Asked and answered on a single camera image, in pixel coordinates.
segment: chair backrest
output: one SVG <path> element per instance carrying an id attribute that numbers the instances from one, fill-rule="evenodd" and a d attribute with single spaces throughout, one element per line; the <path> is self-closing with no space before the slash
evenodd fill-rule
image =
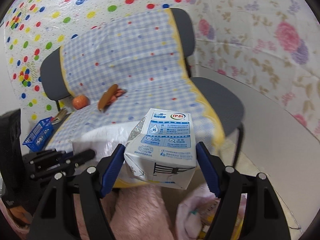
<path id="1" fill-rule="evenodd" d="M 195 49 L 194 32 L 189 15 L 182 9 L 172 8 L 179 31 L 184 57 L 191 56 Z M 47 97 L 58 101 L 70 96 L 61 73 L 60 48 L 52 52 L 40 67 L 42 86 Z"/>

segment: chair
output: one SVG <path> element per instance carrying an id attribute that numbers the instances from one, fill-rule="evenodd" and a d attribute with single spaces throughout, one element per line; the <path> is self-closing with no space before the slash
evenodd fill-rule
<path id="1" fill-rule="evenodd" d="M 244 137 L 244 127 L 242 124 L 244 107 L 239 98 L 222 85 L 206 78 L 191 77 L 190 66 L 186 59 L 193 54 L 195 49 L 195 39 L 190 39 L 190 37 L 194 37 L 191 19 L 182 9 L 172 8 L 171 10 L 179 31 L 189 77 L 215 110 L 221 121 L 225 135 L 230 135 L 236 129 L 239 130 L 238 142 L 233 160 L 233 166 L 235 167 Z M 59 55 L 60 48 L 51 53 L 43 61 L 40 68 L 44 91 L 49 99 L 57 102 L 58 109 L 60 109 L 58 100 L 70 96 L 63 81 Z"/>

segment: polka dot wall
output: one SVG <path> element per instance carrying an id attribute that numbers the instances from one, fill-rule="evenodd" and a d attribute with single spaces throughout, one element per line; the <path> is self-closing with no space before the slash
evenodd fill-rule
<path id="1" fill-rule="evenodd" d="M 119 17 L 169 7 L 184 8 L 184 0 L 15 0 L 4 18 L 5 51 L 12 86 L 28 120 L 58 112 L 40 76 L 43 60 L 54 50 Z M 64 99 L 60 106 L 71 110 L 70 102 Z"/>

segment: blue gripper pad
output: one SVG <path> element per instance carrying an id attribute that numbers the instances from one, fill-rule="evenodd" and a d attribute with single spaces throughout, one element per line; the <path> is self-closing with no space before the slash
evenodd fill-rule
<path id="1" fill-rule="evenodd" d="M 210 192 L 214 193 L 217 198 L 220 198 L 220 178 L 211 162 L 211 159 L 219 157 L 210 155 L 209 151 L 207 150 L 203 142 L 197 143 L 196 153 L 198 163 L 200 165 L 201 171 L 203 173 L 205 181 L 207 182 Z"/>
<path id="2" fill-rule="evenodd" d="M 102 188 L 100 190 L 100 194 L 102 197 L 105 197 L 106 194 L 110 193 L 112 190 L 112 187 L 118 177 L 118 174 L 124 162 L 124 150 L 124 145 L 119 144 L 112 154 L 112 160 L 102 176 Z"/>

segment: chair leg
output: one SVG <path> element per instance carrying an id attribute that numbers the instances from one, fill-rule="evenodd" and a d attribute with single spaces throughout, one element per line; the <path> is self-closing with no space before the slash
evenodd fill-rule
<path id="1" fill-rule="evenodd" d="M 238 134 L 238 142 L 237 142 L 237 147 L 236 147 L 236 152 L 235 152 L 235 156 L 233 158 L 233 163 L 232 163 L 232 167 L 236 168 L 237 162 L 238 162 L 238 158 L 239 158 L 239 153 L 241 150 L 241 146 L 242 146 L 242 141 L 243 141 L 243 137 L 244 137 L 244 126 L 243 123 L 241 123 L 238 128 L 239 130 L 239 134 Z"/>

